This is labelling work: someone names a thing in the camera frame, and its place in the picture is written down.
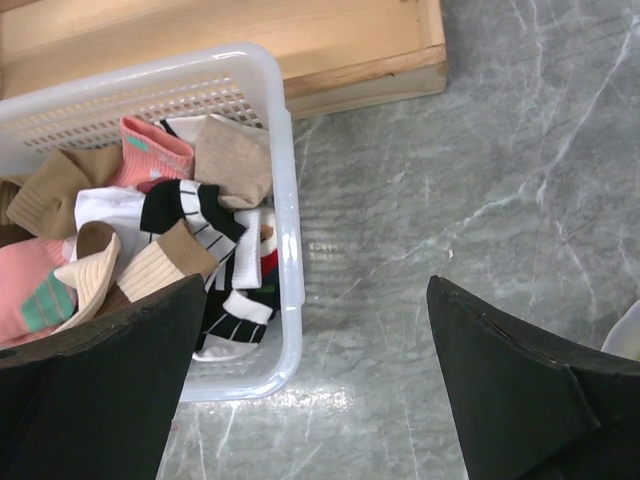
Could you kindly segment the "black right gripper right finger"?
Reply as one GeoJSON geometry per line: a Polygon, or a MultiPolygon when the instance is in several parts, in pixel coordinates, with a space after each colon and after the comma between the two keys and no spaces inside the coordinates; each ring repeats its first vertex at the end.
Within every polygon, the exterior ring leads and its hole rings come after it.
{"type": "Polygon", "coordinates": [[[446,278],[426,300],[471,479],[636,479],[639,364],[503,312],[446,278]]]}

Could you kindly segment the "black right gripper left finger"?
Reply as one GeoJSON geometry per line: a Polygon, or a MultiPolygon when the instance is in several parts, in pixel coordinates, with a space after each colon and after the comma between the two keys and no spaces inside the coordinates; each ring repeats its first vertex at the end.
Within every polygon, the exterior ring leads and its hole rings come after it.
{"type": "Polygon", "coordinates": [[[205,302],[192,275],[2,350],[2,478],[155,478],[205,302]]]}

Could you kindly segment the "cream brown ribbed sock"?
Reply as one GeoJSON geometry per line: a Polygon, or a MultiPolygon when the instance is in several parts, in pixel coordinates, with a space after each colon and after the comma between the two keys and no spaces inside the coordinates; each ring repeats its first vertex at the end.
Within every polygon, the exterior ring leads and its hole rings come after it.
{"type": "Polygon", "coordinates": [[[124,308],[190,275],[211,274],[219,266],[184,220],[144,246],[118,273],[121,247],[111,225],[91,221],[81,227],[79,259],[54,271],[57,280],[76,290],[77,311],[55,333],[124,308]]]}

